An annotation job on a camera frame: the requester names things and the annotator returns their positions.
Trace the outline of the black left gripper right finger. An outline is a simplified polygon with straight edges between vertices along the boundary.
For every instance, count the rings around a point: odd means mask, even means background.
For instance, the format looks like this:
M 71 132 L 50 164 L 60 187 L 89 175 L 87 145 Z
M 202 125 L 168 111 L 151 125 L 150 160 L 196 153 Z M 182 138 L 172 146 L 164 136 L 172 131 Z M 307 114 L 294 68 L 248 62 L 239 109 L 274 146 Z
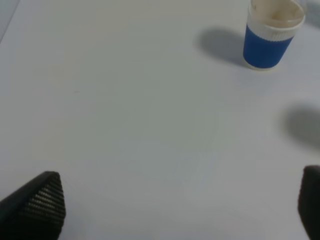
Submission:
M 298 213 L 310 240 L 320 239 L 320 166 L 303 169 L 298 196 Z

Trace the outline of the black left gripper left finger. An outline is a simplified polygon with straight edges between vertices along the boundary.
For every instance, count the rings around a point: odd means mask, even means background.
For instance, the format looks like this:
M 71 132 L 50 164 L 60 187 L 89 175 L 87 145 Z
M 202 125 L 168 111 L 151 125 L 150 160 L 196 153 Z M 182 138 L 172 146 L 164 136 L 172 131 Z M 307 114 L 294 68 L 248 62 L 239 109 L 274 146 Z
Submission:
M 0 238 L 57 240 L 65 218 L 61 176 L 44 171 L 0 201 Z

